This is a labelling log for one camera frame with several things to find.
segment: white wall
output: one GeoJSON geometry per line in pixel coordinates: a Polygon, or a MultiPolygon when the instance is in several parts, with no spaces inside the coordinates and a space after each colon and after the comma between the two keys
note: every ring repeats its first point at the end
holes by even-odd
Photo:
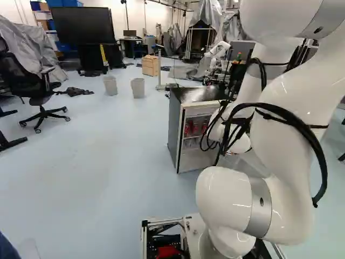
{"type": "Polygon", "coordinates": [[[37,25],[31,11],[30,0],[0,0],[0,15],[13,23],[37,25]]]}
{"type": "MultiPolygon", "coordinates": [[[[84,6],[108,7],[112,11],[115,37],[123,36],[123,30],[127,29],[125,5],[120,0],[81,0],[84,6]]],[[[127,1],[129,29],[136,30],[138,36],[142,35],[142,29],[145,27],[144,21],[144,2],[143,0],[127,1]]],[[[156,23],[162,24],[162,31],[165,32],[171,26],[172,8],[162,4],[147,1],[146,4],[146,30],[147,34],[156,34],[156,23]]],[[[189,25],[193,12],[187,12],[186,28],[189,25]]],[[[177,10],[174,12],[174,23],[178,20],[177,10]]],[[[182,19],[180,19],[180,29],[183,34],[182,19]]]]}

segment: light blue floor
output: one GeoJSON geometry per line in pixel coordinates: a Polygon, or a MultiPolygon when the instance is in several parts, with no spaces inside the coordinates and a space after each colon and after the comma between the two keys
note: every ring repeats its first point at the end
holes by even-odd
{"type": "MultiPolygon", "coordinates": [[[[14,244],[34,238],[42,259],[140,258],[141,220],[197,212],[198,174],[175,174],[167,149],[169,102],[155,90],[157,77],[143,76],[135,65],[110,74],[118,81],[117,96],[105,95],[102,76],[69,72],[63,89],[74,86],[95,94],[54,96],[45,107],[66,105],[72,120],[48,119],[41,134],[30,127],[35,123],[26,129],[17,124],[37,108],[22,105],[19,98],[2,104],[5,111],[18,109],[0,120],[3,133],[10,140],[29,140],[0,154],[0,230],[14,244]],[[135,77],[145,79],[145,99],[132,97],[130,80],[135,77]]],[[[173,83],[167,74],[162,72],[162,83],[173,83]]],[[[315,234],[306,244],[285,249],[289,258],[345,254],[345,165],[336,160],[345,152],[343,117],[345,112],[337,110],[323,141],[329,190],[315,211],[315,234]]],[[[314,163],[313,186],[319,175],[314,163]]]]}

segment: black screen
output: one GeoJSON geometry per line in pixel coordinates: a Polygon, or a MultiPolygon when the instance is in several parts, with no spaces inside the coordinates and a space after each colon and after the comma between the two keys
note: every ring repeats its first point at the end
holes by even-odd
{"type": "Polygon", "coordinates": [[[62,43],[115,43],[110,10],[102,7],[51,8],[62,43]]]}

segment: wastebasket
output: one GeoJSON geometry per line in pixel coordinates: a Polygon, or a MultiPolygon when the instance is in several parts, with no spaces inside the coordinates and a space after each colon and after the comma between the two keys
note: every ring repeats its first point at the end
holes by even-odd
{"type": "Polygon", "coordinates": [[[104,86],[109,96],[113,96],[118,93],[118,87],[116,86],[116,78],[113,76],[103,77],[104,86]]]}
{"type": "Polygon", "coordinates": [[[145,83],[143,78],[134,78],[130,82],[132,87],[134,98],[144,98],[145,97],[145,83]]]}

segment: gray tarp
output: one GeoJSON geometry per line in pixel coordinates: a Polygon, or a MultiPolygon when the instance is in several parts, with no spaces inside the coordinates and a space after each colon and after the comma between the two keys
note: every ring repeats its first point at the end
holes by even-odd
{"type": "Polygon", "coordinates": [[[232,42],[237,39],[250,40],[247,34],[242,29],[239,15],[237,12],[225,13],[222,16],[222,23],[220,25],[219,31],[217,31],[215,44],[221,42],[232,42]]]}
{"type": "Polygon", "coordinates": [[[219,30],[222,16],[222,7],[218,0],[201,0],[199,7],[194,11],[193,17],[190,20],[189,28],[199,21],[210,25],[216,31],[219,30]]]}
{"type": "Polygon", "coordinates": [[[163,45],[168,56],[173,56],[176,50],[182,44],[182,35],[179,24],[175,23],[168,29],[168,32],[163,33],[163,45]]]}
{"type": "Polygon", "coordinates": [[[168,77],[185,80],[202,81],[206,69],[210,67],[211,58],[203,57],[198,65],[174,66],[170,69],[168,77]]]}
{"type": "Polygon", "coordinates": [[[67,79],[43,28],[15,24],[0,15],[0,35],[7,42],[9,52],[27,71],[41,76],[39,72],[42,69],[54,66],[55,70],[49,74],[50,81],[63,82],[67,79]]]}

